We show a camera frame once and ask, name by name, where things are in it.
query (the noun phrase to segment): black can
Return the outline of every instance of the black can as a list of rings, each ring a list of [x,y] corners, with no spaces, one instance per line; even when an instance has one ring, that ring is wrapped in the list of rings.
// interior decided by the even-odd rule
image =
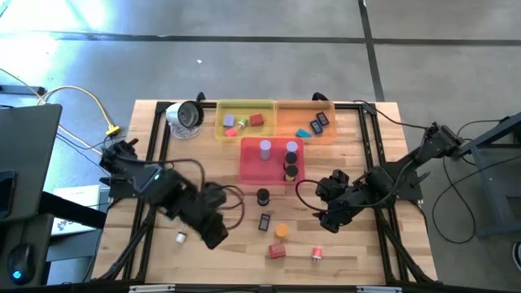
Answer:
[[[286,174],[284,175],[285,181],[294,181],[296,175],[299,173],[299,169],[295,165],[289,165],[286,168]]]
[[[264,207],[269,203],[269,191],[265,188],[261,188],[257,191],[257,203]]]
[[[284,157],[284,170],[286,170],[287,166],[293,165],[296,163],[297,156],[293,151],[288,151],[286,156]]]

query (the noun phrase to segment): wooden table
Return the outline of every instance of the wooden table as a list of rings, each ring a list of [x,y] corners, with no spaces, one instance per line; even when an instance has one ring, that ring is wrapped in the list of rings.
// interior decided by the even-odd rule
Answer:
[[[129,135],[126,139],[139,139],[135,147],[141,159],[144,159],[147,153],[156,102],[136,101],[130,121]],[[377,103],[377,107],[391,118],[400,120],[396,103]],[[147,282],[384,284],[379,241],[371,209],[364,210],[351,224],[341,228],[339,233],[332,234],[320,227],[318,220],[312,216],[312,211],[296,198],[292,186],[269,187],[270,203],[267,207],[260,207],[255,197],[259,186],[243,186],[236,182],[239,171],[239,144],[220,144],[213,136],[214,122],[215,110],[205,109],[200,135],[186,141],[170,139],[167,157],[197,159],[206,169],[207,181],[241,187],[246,193],[244,221],[236,230],[230,231],[230,236],[221,245],[211,251],[192,230],[188,230],[184,244],[176,243],[175,238],[182,228],[182,223],[179,220],[168,221],[162,215],[158,215],[151,244]],[[331,175],[334,168],[341,168],[351,178],[356,178],[366,168],[357,113],[349,110],[337,111],[336,122],[338,137],[333,145],[305,146],[307,178],[319,180]],[[389,122],[382,116],[379,116],[379,124],[387,160],[398,160],[408,152],[401,126]],[[164,117],[160,125],[155,159],[159,154]],[[374,163],[378,164],[376,155]],[[176,168],[193,182],[200,181],[196,167],[190,164],[176,164]],[[314,206],[325,207],[314,195],[315,186],[303,184],[301,187],[301,194],[305,200]],[[234,200],[230,197],[228,204],[232,204]],[[135,204],[134,199],[124,199],[108,213],[93,277],[106,272],[129,241]],[[396,211],[405,247],[426,274],[436,279],[422,215],[408,202],[398,202]],[[271,214],[267,233],[257,229],[261,213]],[[230,225],[236,222],[240,210],[225,211],[224,215],[225,223]],[[267,256],[267,250],[270,244],[276,242],[274,228],[279,223],[286,223],[290,229],[285,241],[287,256],[271,260]],[[314,265],[310,256],[313,247],[317,245],[323,246],[323,257],[319,264]],[[140,244],[134,259],[132,276],[137,272],[141,250]],[[393,271],[398,276],[396,254],[392,249],[391,258]]]

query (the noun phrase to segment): pink tray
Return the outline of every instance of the pink tray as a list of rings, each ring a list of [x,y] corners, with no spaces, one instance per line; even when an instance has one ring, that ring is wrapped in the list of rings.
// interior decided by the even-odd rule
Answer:
[[[271,142],[269,159],[261,159],[261,141]],[[294,181],[284,181],[284,157],[286,144],[296,142],[296,167],[299,169]],[[250,185],[295,185],[305,179],[304,142],[300,138],[243,138],[241,140],[241,156],[239,166],[239,181]]]

